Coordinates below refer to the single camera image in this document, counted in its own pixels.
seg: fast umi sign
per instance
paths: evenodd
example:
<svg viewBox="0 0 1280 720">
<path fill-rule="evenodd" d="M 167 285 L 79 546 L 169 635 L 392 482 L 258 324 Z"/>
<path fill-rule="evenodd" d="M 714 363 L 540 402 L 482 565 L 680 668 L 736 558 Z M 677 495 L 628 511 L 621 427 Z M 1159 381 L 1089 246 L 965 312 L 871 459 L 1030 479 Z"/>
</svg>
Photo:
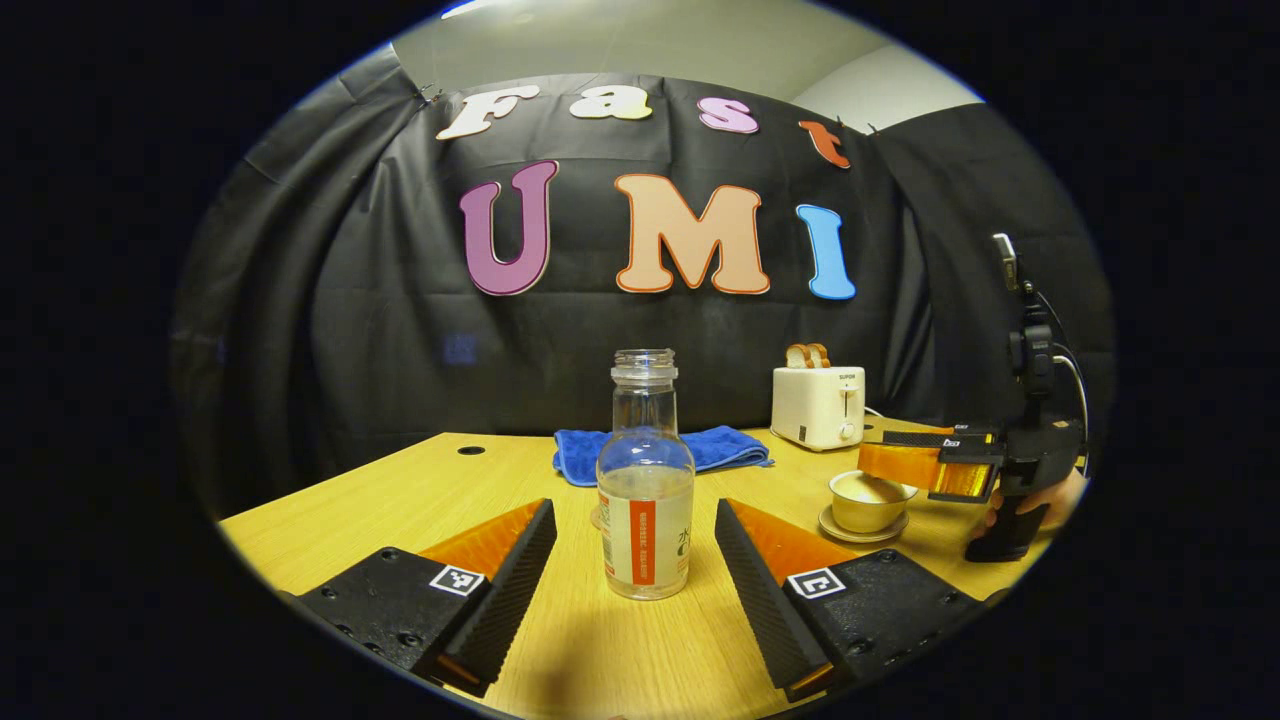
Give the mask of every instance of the fast umi sign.
<svg viewBox="0 0 1280 720">
<path fill-rule="evenodd" d="M 435 135 L 448 143 L 479 141 L 485 131 L 517 111 L 522 101 L 538 97 L 538 85 L 494 90 L 466 96 L 449 126 Z M 740 100 L 700 97 L 699 120 L 705 132 L 753 135 L 762 132 L 751 109 Z M 588 88 L 568 108 L 570 122 L 634 122 L 653 117 L 649 94 L 628 85 Z M 763 128 L 764 132 L 794 132 L 808 136 L 813 152 L 832 173 L 849 170 L 841 154 L 841 141 L 823 123 L 800 120 L 792 127 Z M 470 188 L 458 206 L 463 214 L 466 264 L 471 282 L 492 296 L 511 296 L 532 288 L 552 260 L 549 217 L 550 187 L 561 165 L 556 160 L 535 161 L 511 176 L 511 186 L 521 199 L 521 249 L 509 261 L 499 260 L 493 242 L 493 206 L 502 192 L 499 182 Z M 726 293 L 760 295 L 771 281 L 760 261 L 756 210 L 758 192 L 736 184 L 719 184 L 707 206 L 696 213 L 680 188 L 667 177 L 652 173 L 625 173 L 613 181 L 616 192 L 630 202 L 630 261 L 616 275 L 617 287 L 632 293 L 669 290 L 675 273 L 662 261 L 667 249 L 676 272 L 691 288 L 707 279 L 712 260 L 719 266 L 712 273 L 712 286 Z M 810 240 L 813 275 L 809 292 L 826 300 L 849 300 L 856 293 L 845 268 L 841 247 L 841 215 L 812 204 L 795 206 L 796 222 L 803 223 Z"/>
</svg>

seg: teacup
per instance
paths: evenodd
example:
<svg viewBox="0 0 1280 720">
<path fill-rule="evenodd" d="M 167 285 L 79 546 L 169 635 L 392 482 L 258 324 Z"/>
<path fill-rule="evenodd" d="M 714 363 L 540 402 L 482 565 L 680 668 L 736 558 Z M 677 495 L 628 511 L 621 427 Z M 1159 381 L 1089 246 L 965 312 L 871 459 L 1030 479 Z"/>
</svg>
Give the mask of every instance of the teacup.
<svg viewBox="0 0 1280 720">
<path fill-rule="evenodd" d="M 896 521 L 918 488 L 902 486 L 861 470 L 831 479 L 831 515 L 851 533 L 874 533 Z"/>
</svg>

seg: glass bottle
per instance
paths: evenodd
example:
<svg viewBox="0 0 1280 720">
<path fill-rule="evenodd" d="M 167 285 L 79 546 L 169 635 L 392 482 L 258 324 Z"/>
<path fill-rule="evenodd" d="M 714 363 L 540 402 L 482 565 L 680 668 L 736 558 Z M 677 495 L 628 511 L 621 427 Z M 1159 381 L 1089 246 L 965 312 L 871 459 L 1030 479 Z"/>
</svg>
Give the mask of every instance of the glass bottle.
<svg viewBox="0 0 1280 720">
<path fill-rule="evenodd" d="M 613 437 L 595 464 L 605 580 L 632 600 L 669 597 L 689 580 L 694 456 L 676 429 L 675 356 L 614 355 Z"/>
</svg>

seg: pink letter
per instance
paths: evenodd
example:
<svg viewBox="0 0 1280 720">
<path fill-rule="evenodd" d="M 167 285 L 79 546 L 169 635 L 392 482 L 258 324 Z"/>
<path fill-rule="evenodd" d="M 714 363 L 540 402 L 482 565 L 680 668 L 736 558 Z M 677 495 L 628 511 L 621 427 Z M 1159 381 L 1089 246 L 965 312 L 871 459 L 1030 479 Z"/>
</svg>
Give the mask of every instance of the pink letter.
<svg viewBox="0 0 1280 720">
<path fill-rule="evenodd" d="M 698 109 L 703 111 L 698 119 L 712 129 L 726 129 L 744 135 L 760 129 L 759 123 L 751 118 L 751 109 L 737 100 L 703 97 L 698 101 Z"/>
<path fill-rule="evenodd" d="M 547 160 L 512 176 L 511 184 L 520 191 L 524 205 L 524 245 L 520 256 L 509 263 L 498 260 L 493 251 L 493 201 L 502 186 L 489 182 L 462 196 L 458 206 L 465 217 L 467 272 L 471 282 L 484 292 L 520 295 L 541 279 L 552 254 L 547 190 L 558 172 L 559 163 Z"/>
</svg>

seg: black curtain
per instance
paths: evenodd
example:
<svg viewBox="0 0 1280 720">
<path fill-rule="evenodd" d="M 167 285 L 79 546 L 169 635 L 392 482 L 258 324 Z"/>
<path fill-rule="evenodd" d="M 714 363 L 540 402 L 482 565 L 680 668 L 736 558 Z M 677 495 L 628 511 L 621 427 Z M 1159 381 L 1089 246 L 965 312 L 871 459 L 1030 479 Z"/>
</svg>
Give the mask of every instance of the black curtain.
<svg viewBox="0 0 1280 720">
<path fill-rule="evenodd" d="M 462 99 L 538 85 L 480 135 L 439 141 Z M 570 113 L 584 88 L 648 92 L 643 120 Z M 708 128 L 698 101 L 745 102 L 760 129 Z M 849 169 L 799 123 L 835 133 Z M 470 279 L 458 201 L 498 182 L 493 243 L 513 258 L 521 168 L 559 163 L 541 279 L 494 297 Z M 621 174 L 669 178 L 700 214 L 717 187 L 759 193 L 771 290 L 730 295 L 676 275 L 623 292 L 631 208 Z M 850 300 L 809 291 L 814 256 L 796 206 L 841 215 Z M 1004 356 L 1018 306 L 993 232 L 1007 232 L 1084 364 L 1094 437 L 1110 398 L 1110 305 L 1065 193 L 984 105 L 864 136 L 773 99 L 617 73 L 524 78 L 426 104 L 387 46 L 300 102 L 234 169 L 182 282 L 172 379 L 188 471 L 227 516 L 436 433 L 608 429 L 608 368 L 622 347 L 672 347 L 681 430 L 765 427 L 772 372 L 794 342 L 867 369 L 868 405 L 950 423 L 998 419 L 1020 395 Z M 676 272 L 669 254 L 664 266 Z M 1059 400 L 1074 409 L 1069 383 Z"/>
<path fill-rule="evenodd" d="M 390 45 L 355 63 L 244 155 L 192 242 L 170 382 L 186 470 L 218 516 L 338 468 L 315 441 L 305 309 L 339 223 L 421 104 Z"/>
</svg>

